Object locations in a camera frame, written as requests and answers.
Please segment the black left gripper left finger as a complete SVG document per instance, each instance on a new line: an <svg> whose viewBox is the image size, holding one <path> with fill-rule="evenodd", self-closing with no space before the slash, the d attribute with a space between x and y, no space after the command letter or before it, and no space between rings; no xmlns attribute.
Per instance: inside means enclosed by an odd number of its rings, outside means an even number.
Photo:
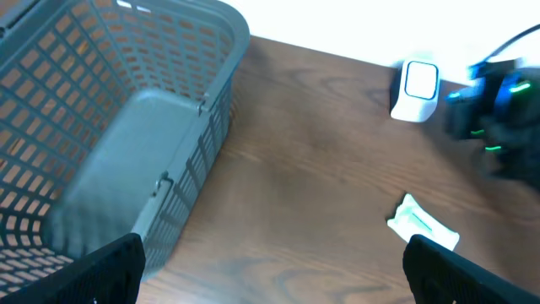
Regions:
<svg viewBox="0 0 540 304"><path fill-rule="evenodd" d="M5 296L3 304L134 304L145 267L141 237L129 233Z"/></svg>

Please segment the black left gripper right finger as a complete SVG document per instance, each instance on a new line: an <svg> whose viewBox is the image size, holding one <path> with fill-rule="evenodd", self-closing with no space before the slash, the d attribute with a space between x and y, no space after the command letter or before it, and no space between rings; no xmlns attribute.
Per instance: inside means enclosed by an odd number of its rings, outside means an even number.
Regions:
<svg viewBox="0 0 540 304"><path fill-rule="evenodd" d="M442 247L411 237L403 271L418 304L539 304L539 297Z"/></svg>

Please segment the teal wet wipes pack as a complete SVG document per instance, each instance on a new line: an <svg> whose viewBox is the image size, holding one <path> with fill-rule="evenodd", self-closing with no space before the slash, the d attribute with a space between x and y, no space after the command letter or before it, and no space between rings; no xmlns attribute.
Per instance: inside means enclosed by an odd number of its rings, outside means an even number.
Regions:
<svg viewBox="0 0 540 304"><path fill-rule="evenodd" d="M405 242L410 242L414 235L421 235L453 252L460 241L457 232L427 213L410 193L403 196L395 214L386 224Z"/></svg>

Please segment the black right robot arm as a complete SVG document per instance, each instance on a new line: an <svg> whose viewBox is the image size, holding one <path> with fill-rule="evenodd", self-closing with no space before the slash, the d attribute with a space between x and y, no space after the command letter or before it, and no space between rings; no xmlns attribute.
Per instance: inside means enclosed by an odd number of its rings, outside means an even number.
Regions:
<svg viewBox="0 0 540 304"><path fill-rule="evenodd" d="M446 97L445 132L483 142L472 155L482 173L539 189L539 68L481 62L472 79L478 83Z"/></svg>

